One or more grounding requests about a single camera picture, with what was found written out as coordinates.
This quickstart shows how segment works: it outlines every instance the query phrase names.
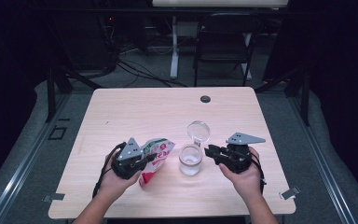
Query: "desk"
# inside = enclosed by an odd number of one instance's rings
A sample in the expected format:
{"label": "desk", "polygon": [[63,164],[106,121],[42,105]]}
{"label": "desk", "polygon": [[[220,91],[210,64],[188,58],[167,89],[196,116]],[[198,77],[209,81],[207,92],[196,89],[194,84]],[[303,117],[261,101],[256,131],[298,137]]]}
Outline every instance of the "desk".
{"label": "desk", "polygon": [[[200,97],[208,95],[210,103]],[[235,132],[266,139],[255,144],[267,185],[264,196],[274,214],[292,214],[292,199],[281,199],[289,189],[269,129],[255,97],[247,87],[234,88],[149,88],[99,89],[89,102],[72,152],[53,201],[51,218],[75,218],[91,200],[103,160],[112,148],[134,137],[139,145],[164,137],[176,146],[149,184],[129,187],[107,211],[105,217],[219,217],[249,215],[245,203],[213,159],[204,157],[196,176],[179,171],[178,151],[192,140],[186,133],[194,120],[211,129],[207,144],[224,147]]]}
{"label": "desk", "polygon": [[[153,0],[154,7],[286,7],[288,0]],[[172,63],[171,78],[178,76],[179,54],[177,48],[177,21],[172,17]],[[242,64],[244,73],[247,64]]]}

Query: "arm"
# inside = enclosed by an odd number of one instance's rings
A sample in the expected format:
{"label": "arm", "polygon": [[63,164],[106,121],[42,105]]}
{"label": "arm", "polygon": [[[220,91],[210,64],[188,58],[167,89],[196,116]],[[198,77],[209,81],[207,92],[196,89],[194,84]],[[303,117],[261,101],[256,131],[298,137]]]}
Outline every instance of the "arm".
{"label": "arm", "polygon": [[[113,158],[114,156],[112,156],[108,162],[106,170],[111,167]],[[109,170],[103,176],[103,181],[97,195],[91,200],[74,223],[102,223],[103,216],[110,205],[117,200],[129,186],[138,180],[140,174],[141,171],[138,171],[130,179],[126,180],[118,177],[113,170]]]}
{"label": "arm", "polygon": [[[258,158],[258,153],[252,147],[249,147],[249,149]],[[223,175],[233,183],[235,190],[246,203],[252,223],[278,223],[261,194],[260,173],[253,163],[248,170],[240,174],[231,172],[223,163],[220,163],[219,167]]]}

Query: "clear glass container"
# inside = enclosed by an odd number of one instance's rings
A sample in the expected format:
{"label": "clear glass container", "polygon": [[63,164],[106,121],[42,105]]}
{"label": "clear glass container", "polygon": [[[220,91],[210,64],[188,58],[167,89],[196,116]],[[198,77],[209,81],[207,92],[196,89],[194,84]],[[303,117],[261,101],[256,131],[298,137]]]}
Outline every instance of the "clear glass container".
{"label": "clear glass container", "polygon": [[202,165],[202,151],[195,144],[185,145],[179,153],[179,169],[184,175],[196,175]]}

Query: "black chair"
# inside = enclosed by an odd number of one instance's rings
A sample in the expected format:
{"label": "black chair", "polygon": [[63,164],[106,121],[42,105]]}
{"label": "black chair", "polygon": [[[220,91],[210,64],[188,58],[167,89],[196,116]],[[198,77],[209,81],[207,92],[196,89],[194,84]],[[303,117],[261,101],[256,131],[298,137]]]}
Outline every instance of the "black chair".
{"label": "black chair", "polygon": [[[263,23],[256,16],[240,13],[214,13],[200,20],[194,57],[194,86],[197,86],[199,62],[234,63],[234,69],[247,63],[242,86],[246,84],[253,49]],[[249,44],[245,36],[251,34]]]}

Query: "person's right hand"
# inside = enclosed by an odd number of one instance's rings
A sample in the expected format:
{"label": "person's right hand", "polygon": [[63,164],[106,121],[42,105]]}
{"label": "person's right hand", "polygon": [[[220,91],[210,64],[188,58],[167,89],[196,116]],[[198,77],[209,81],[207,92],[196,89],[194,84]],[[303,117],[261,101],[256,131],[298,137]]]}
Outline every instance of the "person's right hand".
{"label": "person's right hand", "polygon": [[[258,153],[254,148],[249,147],[249,150],[258,158]],[[235,190],[244,200],[250,196],[261,194],[260,172],[253,163],[251,163],[248,170],[240,174],[231,172],[223,163],[220,163],[219,167],[223,175],[233,183]]]}

